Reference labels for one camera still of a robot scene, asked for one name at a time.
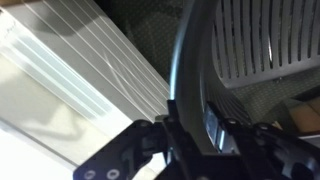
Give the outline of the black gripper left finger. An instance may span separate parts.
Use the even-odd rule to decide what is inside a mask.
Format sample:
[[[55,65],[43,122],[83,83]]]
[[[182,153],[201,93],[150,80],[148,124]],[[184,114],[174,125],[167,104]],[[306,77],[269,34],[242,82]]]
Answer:
[[[155,180],[195,180],[192,161],[199,154],[194,141],[179,122],[177,104],[167,101],[168,114],[159,121],[138,119],[104,145],[73,172],[73,180],[132,180],[155,154],[166,166]]]

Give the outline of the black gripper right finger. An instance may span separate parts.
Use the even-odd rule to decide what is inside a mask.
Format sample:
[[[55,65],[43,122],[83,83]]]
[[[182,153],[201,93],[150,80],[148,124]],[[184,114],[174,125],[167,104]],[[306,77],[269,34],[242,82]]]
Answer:
[[[245,125],[208,102],[204,126],[218,154],[237,157],[249,180],[320,180],[315,145],[267,123]]]

